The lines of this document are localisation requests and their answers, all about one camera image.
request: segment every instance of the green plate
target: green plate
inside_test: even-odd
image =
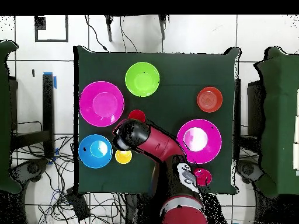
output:
[[[152,64],[138,62],[127,71],[126,86],[128,90],[138,97],[146,97],[153,94],[160,81],[159,72]]]

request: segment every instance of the red bowl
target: red bowl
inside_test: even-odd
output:
[[[197,95],[199,108],[207,113],[217,111],[222,105],[222,94],[215,87],[205,87]]]
[[[145,114],[141,110],[133,110],[129,113],[128,118],[133,118],[135,120],[140,120],[141,122],[145,122]]]

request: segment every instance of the pink plate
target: pink plate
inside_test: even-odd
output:
[[[207,120],[191,120],[179,130],[177,140],[187,161],[203,164],[213,160],[221,148],[221,135],[217,127]]]
[[[110,82],[93,82],[81,93],[79,100],[81,116],[97,127],[115,123],[124,110],[124,97]]]

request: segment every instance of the small yellow bowl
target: small yellow bowl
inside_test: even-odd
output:
[[[120,151],[115,152],[115,159],[120,164],[127,164],[132,159],[132,152],[129,151]]]

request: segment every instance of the white tile floor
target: white tile floor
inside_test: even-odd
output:
[[[43,39],[64,39],[65,26],[63,16],[46,16],[47,30],[39,30]],[[115,17],[111,25],[113,42],[108,41],[106,21],[104,16],[89,16],[89,23],[95,28],[98,40],[109,51],[124,51],[121,38],[120,18]],[[241,78],[241,123],[247,125],[247,94],[249,82],[259,79],[253,67],[255,62],[263,60],[264,51],[269,46],[281,46],[287,53],[299,50],[299,18],[290,15],[170,15],[167,22],[164,40],[165,53],[208,53],[221,54],[230,47],[242,50],[239,63]],[[33,16],[0,16],[0,40],[13,40],[19,46],[17,51],[8,57],[8,68],[12,76],[19,81],[18,89],[18,122],[41,121],[41,77],[43,72],[52,72],[57,77],[57,88],[54,90],[55,103],[55,138],[72,135],[73,103],[74,103],[74,70],[72,46],[85,46],[92,51],[103,51],[96,41],[95,34],[90,29],[84,16],[68,16],[68,43],[34,42]],[[161,52],[161,31],[158,15],[132,16],[121,19],[125,34],[132,40],[138,51],[144,53]],[[124,37],[127,51],[134,51],[133,45]],[[38,131],[38,124],[20,125],[20,132]],[[64,153],[71,154],[69,146]],[[15,152],[14,157],[28,158],[28,155]],[[72,163],[67,165],[73,170]],[[52,184],[57,188],[57,171],[53,165],[48,165],[47,173]],[[74,172],[65,171],[64,180],[67,187],[72,186]],[[235,176],[237,195],[218,195],[222,211],[228,223],[252,224],[255,212],[255,197],[251,185],[244,184],[241,178]],[[37,205],[43,210],[48,208],[53,196],[49,178],[43,178],[37,183],[30,183],[26,194],[26,212],[30,224],[37,224],[41,216]],[[111,194],[96,194],[100,202],[111,198]],[[107,206],[98,206],[93,195],[88,198],[92,213],[95,215],[111,215],[111,202]],[[95,219],[93,224],[104,224]]]

